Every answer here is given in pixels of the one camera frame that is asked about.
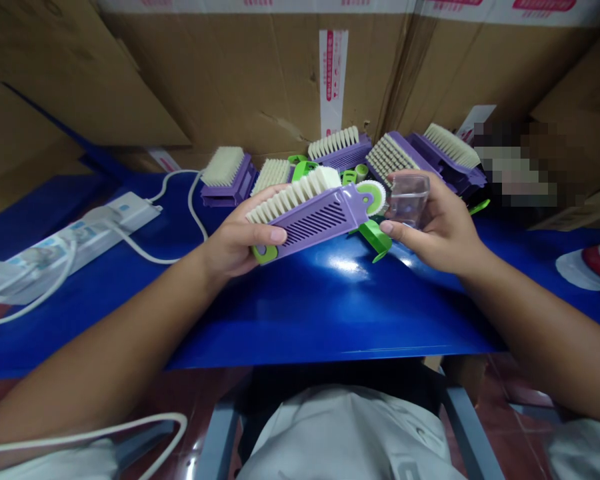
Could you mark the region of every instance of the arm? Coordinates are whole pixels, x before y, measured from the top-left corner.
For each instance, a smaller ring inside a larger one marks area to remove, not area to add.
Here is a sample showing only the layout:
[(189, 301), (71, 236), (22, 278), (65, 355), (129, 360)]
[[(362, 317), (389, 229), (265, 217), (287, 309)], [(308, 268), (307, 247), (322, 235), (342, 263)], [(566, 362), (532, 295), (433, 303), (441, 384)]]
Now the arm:
[(600, 420), (600, 325), (494, 255), (462, 200), (430, 179), (422, 231), (392, 221), (380, 228), (432, 268), (458, 275), (538, 388)]
[[(229, 278), (257, 265), (249, 245), (284, 243), (284, 229), (252, 225), (245, 218), (278, 189), (244, 202), (208, 242), (22, 380), (0, 403), (0, 443), (122, 421)], [(0, 455), (0, 468), (40, 454)]]

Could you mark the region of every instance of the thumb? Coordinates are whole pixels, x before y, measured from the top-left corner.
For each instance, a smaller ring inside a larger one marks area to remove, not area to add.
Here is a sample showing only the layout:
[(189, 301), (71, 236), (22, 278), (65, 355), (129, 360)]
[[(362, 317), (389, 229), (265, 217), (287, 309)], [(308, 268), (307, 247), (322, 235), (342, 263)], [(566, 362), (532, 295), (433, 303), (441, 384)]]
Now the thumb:
[(287, 231), (284, 228), (258, 223), (229, 224), (223, 236), (228, 243), (241, 247), (282, 245), (287, 241)]
[(380, 224), (380, 230), (416, 253), (422, 250), (429, 240), (426, 233), (391, 220), (384, 220)]

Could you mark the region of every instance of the brush bristles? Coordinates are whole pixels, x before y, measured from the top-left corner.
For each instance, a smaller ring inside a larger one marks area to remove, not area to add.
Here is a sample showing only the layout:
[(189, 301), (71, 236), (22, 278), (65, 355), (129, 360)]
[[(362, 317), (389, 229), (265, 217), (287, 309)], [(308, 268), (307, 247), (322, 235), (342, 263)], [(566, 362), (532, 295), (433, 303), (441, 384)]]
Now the brush bristles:
[(266, 159), (262, 170), (260, 170), (260, 176), (256, 180), (253, 190), (251, 190), (251, 196), (272, 185), (286, 183), (290, 171), (291, 164), (287, 160)]
[(475, 150), (440, 125), (430, 124), (425, 137), (461, 167), (472, 169), (480, 165)]
[(330, 153), (346, 148), (360, 141), (358, 127), (355, 125), (315, 141), (309, 145), (309, 158), (316, 160)]
[(316, 195), (341, 186), (338, 170), (320, 166), (248, 212), (247, 220), (270, 223)]
[(218, 147), (200, 180), (209, 187), (230, 187), (245, 153), (240, 147)]
[(420, 170), (418, 164), (388, 133), (385, 133), (367, 154), (367, 162), (378, 172), (386, 185), (387, 175), (392, 172), (404, 169)]

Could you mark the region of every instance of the floor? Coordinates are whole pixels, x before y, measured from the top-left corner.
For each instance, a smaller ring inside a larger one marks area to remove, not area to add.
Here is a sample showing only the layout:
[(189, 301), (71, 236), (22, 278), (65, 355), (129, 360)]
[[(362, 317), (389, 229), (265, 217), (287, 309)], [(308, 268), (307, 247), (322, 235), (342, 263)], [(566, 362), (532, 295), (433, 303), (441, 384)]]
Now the floor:
[[(156, 472), (154, 479), (195, 478), (197, 460), (213, 406), (248, 371), (246, 368), (180, 370), (164, 372), (155, 380), (131, 415), (132, 419), (158, 412), (178, 411), (189, 417), (189, 426), (183, 441)], [(0, 381), (0, 399), (16, 383), (16, 380)], [(507, 480), (550, 480), (543, 442), (552, 431), (551, 424), (518, 414), (509, 406), (509, 402), (551, 405), (546, 395), (535, 391), (523, 378), (509, 354), (490, 355), (476, 410), (505, 477)], [(441, 418), (447, 429), (453, 464), (466, 476), (458, 444), (444, 410)], [(164, 440), (158, 448), (126, 470), (122, 479), (137, 479), (168, 442), (168, 439)], [(231, 472), (236, 472), (240, 466), (234, 448)]]

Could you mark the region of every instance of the white power cord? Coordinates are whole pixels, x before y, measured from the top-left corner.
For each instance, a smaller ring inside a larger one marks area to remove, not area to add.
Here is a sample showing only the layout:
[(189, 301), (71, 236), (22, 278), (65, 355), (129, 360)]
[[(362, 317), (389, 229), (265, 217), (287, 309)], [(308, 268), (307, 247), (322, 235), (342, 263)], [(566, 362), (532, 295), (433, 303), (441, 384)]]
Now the white power cord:
[(99, 437), (105, 437), (112, 435), (124, 430), (139, 427), (140, 425), (146, 425), (147, 423), (153, 423), (156, 421), (170, 420), (180, 424), (178, 432), (175, 434), (171, 443), (162, 452), (162, 454), (153, 462), (153, 464), (142, 474), (139, 480), (149, 480), (151, 476), (162, 466), (167, 457), (171, 454), (175, 446), (180, 442), (180, 439), (185, 434), (187, 428), (187, 418), (182, 413), (160, 413), (158, 415), (152, 415), (145, 417), (140, 420), (134, 420), (131, 422), (123, 423), (122, 425), (116, 425), (115, 427), (109, 427), (102, 430), (96, 430), (88, 433), (79, 433), (78, 435), (70, 435), (68, 437), (58, 437), (42, 440), (28, 440), (22, 442), (5, 443), (0, 445), (0, 453), (12, 450), (22, 450), (27, 448), (39, 448), (39, 447), (54, 447), (56, 445), (64, 445), (66, 443), (82, 442), (86, 440), (93, 440)]
[(132, 249), (134, 249), (138, 255), (140, 255), (142, 258), (144, 258), (146, 260), (149, 260), (150, 262), (159, 263), (160, 265), (172, 265), (172, 264), (176, 263), (178, 260), (180, 260), (180, 259), (162, 260), (162, 259), (156, 258), (153, 255), (150, 255), (147, 252), (145, 252), (144, 250), (142, 250), (142, 247), (140, 247), (140, 245), (138, 245), (136, 242), (134, 242), (132, 240), (132, 238), (130, 236), (128, 236), (125, 232), (123, 232), (122, 229), (120, 227), (118, 227), (118, 225), (116, 225), (114, 222), (112, 222), (110, 220), (105, 220), (104, 224), (107, 226), (107, 228), (113, 230), (118, 235), (120, 235), (122, 237), (122, 240), (127, 242), (129, 244), (129, 246)]
[(22, 280), (28, 274), (30, 274), (31, 272), (33, 272), (36, 267), (37, 267), (37, 265), (30, 265), (28, 268), (26, 268), (26, 269), (22, 270), (22, 272), (18, 273), (18, 275), (16, 275), (14, 278), (12, 278), (12, 279), (7, 280), (6, 282), (4, 282), (2, 285), (0, 285), (0, 292), (2, 292), (2, 290), (6, 290), (10, 286), (18, 283), (20, 280)]
[(198, 184), (200, 176), (202, 176), (203, 172), (204, 170), (176, 170), (166, 174), (165, 177), (162, 179), (162, 188), (160, 189), (160, 192), (158, 192), (158, 194), (155, 197), (147, 199), (147, 201), (153, 204), (156, 200), (162, 198), (167, 192), (167, 182), (169, 182), (169, 179), (172, 176), (178, 175), (179, 173), (196, 173), (197, 175), (195, 176), (195, 180), (191, 184), (191, 188), (189, 189), (189, 194), (187, 196), (187, 206), (189, 207), (189, 212), (191, 213), (191, 216), (195, 220), (196, 224), (198, 225), (198, 228), (200, 228), (200, 232), (202, 232), (202, 237), (204, 238), (203, 241), (207, 241), (209, 239), (207, 230), (205, 229), (204, 225), (202, 225), (200, 218), (198, 218), (195, 211), (193, 210), (193, 191), (195, 190), (195, 187)]
[(14, 313), (13, 315), (10, 315), (8, 317), (1, 318), (0, 325), (2, 325), (3, 323), (8, 323), (12, 320), (16, 320), (16, 319), (22, 317), (23, 315), (28, 314), (30, 311), (34, 310), (34, 308), (38, 307), (42, 302), (44, 302), (46, 299), (48, 299), (50, 296), (52, 296), (56, 292), (56, 290), (58, 290), (62, 286), (62, 284), (65, 282), (65, 280), (68, 278), (69, 274), (71, 273), (71, 269), (73, 268), (73, 263), (75, 261), (75, 254), (76, 254), (77, 250), (78, 250), (78, 242), (76, 240), (72, 240), (69, 243), (69, 246), (67, 248), (65, 267), (62, 269), (62, 272), (60, 273), (60, 276), (58, 277), (58, 279), (54, 282), (54, 284), (52, 286), (50, 286), (49, 290), (44, 292), (42, 295), (40, 295), (38, 298), (36, 298), (36, 300), (34, 300), (30, 304), (28, 304), (22, 310)]

